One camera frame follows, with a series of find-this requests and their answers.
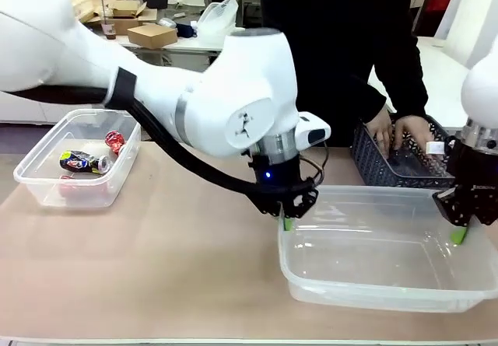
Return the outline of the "open cardboard box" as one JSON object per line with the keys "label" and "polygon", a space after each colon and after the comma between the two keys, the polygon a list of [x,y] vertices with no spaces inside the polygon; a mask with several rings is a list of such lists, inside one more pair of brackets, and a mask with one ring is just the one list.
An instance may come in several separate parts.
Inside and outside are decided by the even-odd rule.
{"label": "open cardboard box", "polygon": [[[148,23],[154,23],[157,20],[157,10],[149,9],[147,3],[135,0],[117,0],[106,4],[107,18],[114,23],[116,36],[124,36],[127,29],[141,26]],[[102,16],[102,7],[94,10],[94,17],[85,24],[87,26],[100,25]]]}

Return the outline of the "clear plastic food container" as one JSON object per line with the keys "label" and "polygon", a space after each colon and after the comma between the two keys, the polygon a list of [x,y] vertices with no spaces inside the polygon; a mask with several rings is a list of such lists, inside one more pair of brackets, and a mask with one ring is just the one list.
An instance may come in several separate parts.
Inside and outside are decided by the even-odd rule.
{"label": "clear plastic food container", "polygon": [[410,148],[392,149],[387,163],[394,173],[411,177],[451,177],[446,166],[438,159],[419,155]]}

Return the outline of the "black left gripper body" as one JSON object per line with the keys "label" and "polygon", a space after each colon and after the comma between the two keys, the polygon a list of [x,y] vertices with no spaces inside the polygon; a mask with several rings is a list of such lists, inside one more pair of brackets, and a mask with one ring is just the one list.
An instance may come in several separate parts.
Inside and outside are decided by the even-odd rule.
{"label": "black left gripper body", "polygon": [[299,156],[276,164],[271,164],[268,156],[253,156],[251,168],[258,184],[254,195],[258,197],[281,201],[314,189],[313,180],[301,178]]}

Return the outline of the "person's left forearm black sleeve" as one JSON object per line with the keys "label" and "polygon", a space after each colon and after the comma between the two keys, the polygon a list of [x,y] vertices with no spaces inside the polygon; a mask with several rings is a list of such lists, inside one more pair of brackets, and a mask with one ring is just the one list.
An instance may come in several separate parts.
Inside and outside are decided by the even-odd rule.
{"label": "person's left forearm black sleeve", "polygon": [[382,82],[399,117],[425,117],[428,94],[423,83],[418,40],[412,34],[389,47]]}

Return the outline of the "small clear plastic bin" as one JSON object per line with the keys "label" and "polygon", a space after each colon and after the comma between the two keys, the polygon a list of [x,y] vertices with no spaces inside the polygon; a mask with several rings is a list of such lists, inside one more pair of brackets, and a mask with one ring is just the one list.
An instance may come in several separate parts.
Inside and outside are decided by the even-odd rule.
{"label": "small clear plastic bin", "polygon": [[[105,144],[109,131],[119,131],[125,146],[116,156]],[[119,110],[77,109],[68,112],[21,160],[14,179],[25,185],[38,204],[52,208],[106,208],[114,203],[141,144],[141,126]],[[65,151],[108,156],[105,175],[71,173],[59,165]]]}

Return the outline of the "person's right hand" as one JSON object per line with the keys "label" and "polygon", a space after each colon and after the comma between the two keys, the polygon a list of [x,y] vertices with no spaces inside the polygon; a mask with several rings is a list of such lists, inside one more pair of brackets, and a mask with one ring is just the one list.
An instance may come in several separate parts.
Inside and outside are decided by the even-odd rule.
{"label": "person's right hand", "polygon": [[371,121],[365,123],[365,127],[370,137],[375,139],[379,151],[386,159],[389,156],[393,135],[393,127],[388,109],[383,107]]}

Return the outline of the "large clear plastic bin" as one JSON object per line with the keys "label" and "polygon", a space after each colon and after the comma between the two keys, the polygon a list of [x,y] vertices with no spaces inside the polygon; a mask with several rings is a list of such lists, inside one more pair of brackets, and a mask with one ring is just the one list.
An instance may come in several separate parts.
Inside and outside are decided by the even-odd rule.
{"label": "large clear plastic bin", "polygon": [[301,302],[463,313],[498,299],[498,249],[481,225],[463,243],[427,189],[322,186],[303,217],[279,220],[279,263]]}

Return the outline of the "crushed dark printed can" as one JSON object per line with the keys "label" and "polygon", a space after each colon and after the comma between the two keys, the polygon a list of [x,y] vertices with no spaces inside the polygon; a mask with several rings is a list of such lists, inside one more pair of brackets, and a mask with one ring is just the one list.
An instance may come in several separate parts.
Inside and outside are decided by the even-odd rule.
{"label": "crushed dark printed can", "polygon": [[71,173],[92,173],[105,175],[111,168],[108,156],[95,157],[82,151],[65,151],[59,157],[62,169]]}

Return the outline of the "black perforated plastic basket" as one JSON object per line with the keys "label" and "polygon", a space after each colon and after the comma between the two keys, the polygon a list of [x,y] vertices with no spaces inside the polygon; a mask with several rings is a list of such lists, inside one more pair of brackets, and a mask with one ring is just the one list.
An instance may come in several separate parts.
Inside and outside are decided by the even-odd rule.
{"label": "black perforated plastic basket", "polygon": [[[401,148],[403,147],[410,148],[419,155],[427,156],[412,136],[406,132],[403,134]],[[351,155],[367,186],[444,189],[450,187],[454,182],[452,175],[451,177],[411,177],[394,173],[387,163],[387,159],[379,151],[375,139],[370,137],[363,124],[358,124],[355,129]],[[438,159],[446,166],[446,155],[427,157]]]}

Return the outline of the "white background table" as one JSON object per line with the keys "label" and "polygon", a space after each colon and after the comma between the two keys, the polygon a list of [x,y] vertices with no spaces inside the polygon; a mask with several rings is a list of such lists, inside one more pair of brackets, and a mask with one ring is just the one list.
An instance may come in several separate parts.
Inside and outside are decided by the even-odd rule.
{"label": "white background table", "polygon": [[153,50],[131,43],[128,36],[117,36],[114,42],[152,65],[174,66],[201,72],[217,59],[223,49],[225,37],[180,37],[176,43]]}

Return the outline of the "person's left hand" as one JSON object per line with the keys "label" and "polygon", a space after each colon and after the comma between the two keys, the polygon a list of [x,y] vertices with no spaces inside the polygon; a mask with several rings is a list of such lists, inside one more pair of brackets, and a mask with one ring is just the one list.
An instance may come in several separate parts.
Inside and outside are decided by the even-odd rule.
{"label": "person's left hand", "polygon": [[412,136],[424,152],[426,144],[433,141],[429,123],[424,118],[418,116],[401,117],[395,122],[394,150],[401,148],[405,132]]}

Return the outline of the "closed cardboard box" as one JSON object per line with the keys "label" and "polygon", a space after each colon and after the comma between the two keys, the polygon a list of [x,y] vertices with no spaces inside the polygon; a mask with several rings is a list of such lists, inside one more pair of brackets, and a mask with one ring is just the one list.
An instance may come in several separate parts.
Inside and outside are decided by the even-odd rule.
{"label": "closed cardboard box", "polygon": [[128,40],[140,47],[155,50],[175,44],[178,40],[174,28],[157,24],[146,24],[127,29]]}

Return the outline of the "white side table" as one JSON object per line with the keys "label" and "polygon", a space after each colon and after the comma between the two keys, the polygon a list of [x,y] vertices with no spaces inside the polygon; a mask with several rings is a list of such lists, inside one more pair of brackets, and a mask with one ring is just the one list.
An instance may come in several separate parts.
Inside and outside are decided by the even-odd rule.
{"label": "white side table", "polygon": [[428,94],[426,113],[447,130],[460,130],[468,119],[461,105],[468,69],[444,53],[442,40],[420,37],[417,46]]}

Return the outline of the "crushed red can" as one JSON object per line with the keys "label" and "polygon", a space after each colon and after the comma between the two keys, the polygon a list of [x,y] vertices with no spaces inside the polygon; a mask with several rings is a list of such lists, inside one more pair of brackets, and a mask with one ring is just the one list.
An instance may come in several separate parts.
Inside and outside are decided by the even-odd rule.
{"label": "crushed red can", "polygon": [[121,150],[125,146],[125,139],[119,131],[109,131],[105,136],[104,142],[116,156],[120,155]]}

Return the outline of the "drink cup with straw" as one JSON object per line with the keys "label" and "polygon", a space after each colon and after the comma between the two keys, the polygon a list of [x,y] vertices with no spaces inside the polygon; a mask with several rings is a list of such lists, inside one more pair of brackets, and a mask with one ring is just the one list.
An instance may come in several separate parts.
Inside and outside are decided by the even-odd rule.
{"label": "drink cup with straw", "polygon": [[116,39],[116,30],[114,27],[114,23],[110,22],[107,18],[107,7],[105,5],[104,0],[100,0],[100,1],[101,1],[101,7],[102,7],[102,16],[100,17],[100,24],[101,24],[102,31],[108,40],[115,40]]}

